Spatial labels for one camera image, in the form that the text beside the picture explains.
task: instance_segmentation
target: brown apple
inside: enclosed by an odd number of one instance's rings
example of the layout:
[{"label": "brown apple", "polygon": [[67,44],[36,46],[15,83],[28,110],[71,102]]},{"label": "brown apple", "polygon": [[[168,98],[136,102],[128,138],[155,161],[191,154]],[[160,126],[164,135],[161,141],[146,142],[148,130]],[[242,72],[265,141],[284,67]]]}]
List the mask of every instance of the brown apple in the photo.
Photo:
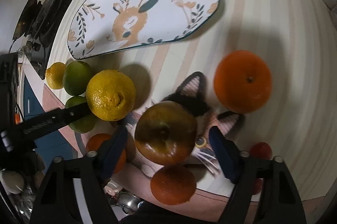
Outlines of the brown apple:
[{"label": "brown apple", "polygon": [[196,135],[195,117],[180,104],[163,101],[141,116],[134,138],[136,148],[147,159],[172,165],[191,154]]}]

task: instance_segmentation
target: cat eye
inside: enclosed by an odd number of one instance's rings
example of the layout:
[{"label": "cat eye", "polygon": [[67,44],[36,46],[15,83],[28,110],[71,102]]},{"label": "cat eye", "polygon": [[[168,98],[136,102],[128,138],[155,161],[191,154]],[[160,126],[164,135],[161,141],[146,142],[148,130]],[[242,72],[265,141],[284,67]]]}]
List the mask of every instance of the cat eye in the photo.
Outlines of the cat eye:
[{"label": "cat eye", "polygon": [[197,148],[203,148],[203,147],[206,146],[206,144],[207,144],[206,139],[205,139],[204,137],[202,137],[202,136],[198,137],[198,138],[195,140],[195,146],[196,146]]}]

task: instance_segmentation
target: oval plate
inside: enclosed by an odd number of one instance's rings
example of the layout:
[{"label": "oval plate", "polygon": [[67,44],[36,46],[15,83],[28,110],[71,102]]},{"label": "oval plate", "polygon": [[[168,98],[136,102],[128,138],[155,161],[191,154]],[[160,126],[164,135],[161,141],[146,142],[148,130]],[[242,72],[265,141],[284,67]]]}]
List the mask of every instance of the oval plate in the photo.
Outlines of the oval plate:
[{"label": "oval plate", "polygon": [[181,40],[205,23],[219,0],[86,0],[68,35],[75,59]]}]

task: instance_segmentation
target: fruit stem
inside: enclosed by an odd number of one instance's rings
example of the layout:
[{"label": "fruit stem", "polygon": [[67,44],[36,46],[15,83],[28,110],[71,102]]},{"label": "fruit stem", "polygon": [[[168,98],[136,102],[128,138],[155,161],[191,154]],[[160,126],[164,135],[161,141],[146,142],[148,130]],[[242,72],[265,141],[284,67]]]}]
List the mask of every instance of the fruit stem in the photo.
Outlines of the fruit stem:
[{"label": "fruit stem", "polygon": [[251,77],[251,76],[247,77],[247,82],[248,83],[253,83],[254,82],[254,78]]}]

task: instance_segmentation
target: deer illustration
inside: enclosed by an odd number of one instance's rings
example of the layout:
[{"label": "deer illustration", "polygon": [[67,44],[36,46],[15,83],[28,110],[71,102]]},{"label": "deer illustration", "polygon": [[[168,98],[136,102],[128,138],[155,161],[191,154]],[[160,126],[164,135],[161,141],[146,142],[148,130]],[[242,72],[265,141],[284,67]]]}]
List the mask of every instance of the deer illustration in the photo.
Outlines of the deer illustration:
[{"label": "deer illustration", "polygon": [[120,0],[114,3],[113,9],[118,13],[112,26],[112,33],[107,40],[112,42],[127,41],[121,48],[129,47],[138,42],[138,33],[144,28],[147,21],[147,11],[150,10],[158,0],[140,0],[137,7],[130,7],[130,0]]}]

